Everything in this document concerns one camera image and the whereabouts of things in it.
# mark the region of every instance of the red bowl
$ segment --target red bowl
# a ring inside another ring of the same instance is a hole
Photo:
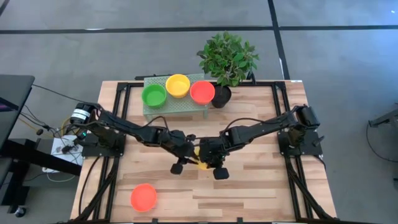
[[[156,204],[156,190],[151,184],[139,184],[131,192],[130,203],[137,212],[148,212]]]
[[[208,81],[197,81],[190,89],[191,98],[199,105],[206,105],[214,98],[216,91]]]

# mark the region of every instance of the green bowl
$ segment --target green bowl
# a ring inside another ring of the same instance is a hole
[[[158,84],[145,87],[141,94],[144,104],[151,108],[161,108],[166,102],[166,96],[166,89]]]

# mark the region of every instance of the bowl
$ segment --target bowl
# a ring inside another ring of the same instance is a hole
[[[166,90],[174,98],[183,98],[187,95],[189,88],[190,81],[182,74],[172,75],[166,81]]]
[[[207,105],[214,98],[216,91],[208,81],[195,82],[190,90],[191,98],[199,105]]]
[[[130,195],[130,203],[137,212],[148,212],[156,204],[156,190],[151,184],[139,184]]]
[[[166,102],[166,90],[163,86],[152,84],[144,88],[141,97],[145,105],[151,108],[160,108]]]

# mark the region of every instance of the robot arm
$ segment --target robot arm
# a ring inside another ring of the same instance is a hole
[[[85,128],[98,136],[99,144],[112,150],[118,144],[117,136],[121,133],[135,137],[140,143],[149,147],[161,147],[178,158],[172,166],[173,174],[180,174],[182,165],[186,163],[206,164],[213,171],[216,179],[227,179],[228,171],[222,168],[225,157],[230,152],[242,149],[255,138],[288,129],[289,144],[298,146],[308,129],[316,129],[320,124],[311,107],[296,106],[292,111],[278,117],[260,121],[252,126],[234,126],[220,131],[217,137],[198,138],[200,150],[195,154],[194,140],[196,136],[186,136],[182,131],[170,131],[167,127],[139,126],[130,121],[118,118],[99,104],[79,103],[71,117],[71,124]]]

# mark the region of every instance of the wood plank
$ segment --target wood plank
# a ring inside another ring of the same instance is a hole
[[[304,85],[286,81],[290,107],[308,104]],[[112,110],[117,82],[103,82],[98,102]],[[127,111],[127,120],[144,125],[142,115],[142,88],[133,88]],[[185,134],[217,136],[227,124],[236,118],[250,117],[269,119],[276,116],[271,88],[266,86],[232,88],[231,101],[222,109],[210,107],[208,119],[201,113],[168,114],[171,130],[179,129]],[[278,91],[283,108],[281,92]],[[119,104],[119,113],[123,101]],[[253,121],[238,121],[232,126],[252,125]],[[153,125],[164,126],[162,120]],[[318,203],[330,215],[335,209],[323,165],[312,156],[302,156],[308,189]],[[94,159],[88,158],[83,168],[76,192],[71,218],[78,215],[78,199],[88,169]],[[126,150],[120,160],[112,222],[235,222],[243,217],[247,222],[292,221],[294,213],[290,198],[284,158],[279,154],[276,133],[255,139],[243,150],[231,153],[224,166],[229,170],[228,180],[215,180],[212,170],[198,170],[195,165],[186,165],[181,175],[172,175],[170,168],[177,159],[156,147],[146,147],[134,138],[127,137]],[[83,206],[94,196],[102,159],[91,173],[83,196]],[[130,205],[130,194],[138,184],[150,183],[157,189],[157,204],[146,213],[139,213]],[[305,216],[303,199],[299,192],[299,204]],[[103,197],[101,216],[104,215],[108,193]]]

